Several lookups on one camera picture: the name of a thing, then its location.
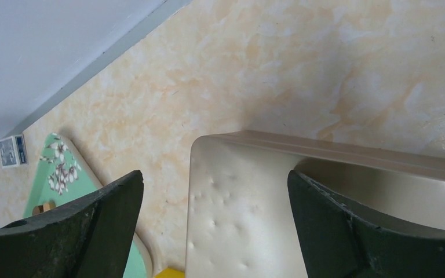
small box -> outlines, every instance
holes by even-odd
[[[26,147],[22,134],[0,140],[1,163],[3,168],[28,164]]]

wooden block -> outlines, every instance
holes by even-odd
[[[31,215],[35,216],[35,215],[40,214],[42,212],[44,212],[43,206],[36,206],[36,207],[33,208],[32,212],[31,212]]]
[[[47,203],[43,204],[43,211],[49,211],[49,210],[54,209],[54,208],[55,208],[54,201],[50,201],[50,202],[47,202]]]

yellow object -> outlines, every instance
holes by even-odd
[[[48,203],[43,204],[43,211],[49,211],[51,209],[55,209],[55,203],[54,201],[50,201]]]
[[[156,275],[154,278],[185,278],[185,274],[183,272],[167,268],[161,271],[161,273]]]

small blue box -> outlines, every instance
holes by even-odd
[[[26,157],[26,148],[24,146],[23,135],[15,136],[16,148],[18,149],[18,155],[20,157],[20,164],[28,164],[28,158]]]

white rectangular object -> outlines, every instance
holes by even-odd
[[[307,277],[291,170],[382,213],[445,230],[445,159],[257,131],[204,136],[190,158],[187,278]]]
[[[14,135],[1,139],[0,154],[2,168],[18,167],[23,164],[28,164],[23,135]]]

